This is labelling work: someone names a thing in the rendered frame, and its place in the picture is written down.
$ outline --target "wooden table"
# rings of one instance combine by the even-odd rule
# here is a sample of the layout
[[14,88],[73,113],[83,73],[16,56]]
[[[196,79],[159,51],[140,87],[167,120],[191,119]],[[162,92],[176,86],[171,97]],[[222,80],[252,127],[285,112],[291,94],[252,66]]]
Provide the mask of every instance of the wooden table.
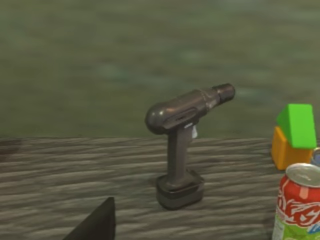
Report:
[[165,139],[1,139],[0,239],[62,240],[115,197],[116,240],[269,240],[283,175],[270,142],[196,140],[188,166],[205,178],[205,197],[172,212],[155,198]]

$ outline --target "stacked toy blocks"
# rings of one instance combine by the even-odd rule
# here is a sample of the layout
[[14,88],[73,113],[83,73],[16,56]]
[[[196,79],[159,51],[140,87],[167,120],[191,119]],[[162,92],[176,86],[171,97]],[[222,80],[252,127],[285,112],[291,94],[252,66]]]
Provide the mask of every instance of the stacked toy blocks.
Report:
[[317,146],[313,108],[310,104],[288,104],[276,119],[271,156],[277,169],[295,163],[310,163]]

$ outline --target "red soda can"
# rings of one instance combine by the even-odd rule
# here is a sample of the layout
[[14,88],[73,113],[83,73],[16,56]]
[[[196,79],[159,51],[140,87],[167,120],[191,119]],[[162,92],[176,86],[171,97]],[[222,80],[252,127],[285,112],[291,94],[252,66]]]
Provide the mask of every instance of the red soda can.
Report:
[[272,240],[320,240],[320,167],[296,163],[285,170]]

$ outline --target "blurry green wall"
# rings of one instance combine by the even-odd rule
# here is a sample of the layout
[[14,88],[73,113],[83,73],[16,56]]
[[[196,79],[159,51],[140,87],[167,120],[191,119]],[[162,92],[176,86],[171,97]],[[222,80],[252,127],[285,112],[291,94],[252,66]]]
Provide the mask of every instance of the blurry green wall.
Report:
[[318,0],[2,0],[0,21],[0,136],[151,136],[150,105],[222,83],[200,137],[269,137],[288,103],[320,126]]

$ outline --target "blue can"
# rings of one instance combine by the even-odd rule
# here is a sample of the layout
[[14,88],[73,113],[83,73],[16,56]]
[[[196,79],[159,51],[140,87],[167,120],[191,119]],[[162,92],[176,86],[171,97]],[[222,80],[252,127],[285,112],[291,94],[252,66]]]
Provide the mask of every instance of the blue can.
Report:
[[317,147],[313,150],[311,164],[320,167],[320,147]]

